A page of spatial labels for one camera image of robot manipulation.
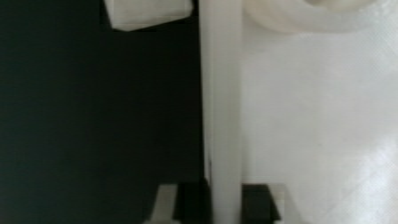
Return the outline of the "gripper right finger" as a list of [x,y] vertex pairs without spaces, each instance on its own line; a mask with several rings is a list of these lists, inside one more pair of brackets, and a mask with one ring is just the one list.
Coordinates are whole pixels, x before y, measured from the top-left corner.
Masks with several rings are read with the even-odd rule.
[[245,184],[242,193],[242,224],[275,224],[283,220],[267,184]]

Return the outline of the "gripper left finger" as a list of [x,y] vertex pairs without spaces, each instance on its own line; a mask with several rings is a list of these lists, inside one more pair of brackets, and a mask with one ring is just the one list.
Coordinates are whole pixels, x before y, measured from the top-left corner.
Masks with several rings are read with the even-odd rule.
[[162,184],[149,219],[142,224],[213,224],[206,182]]

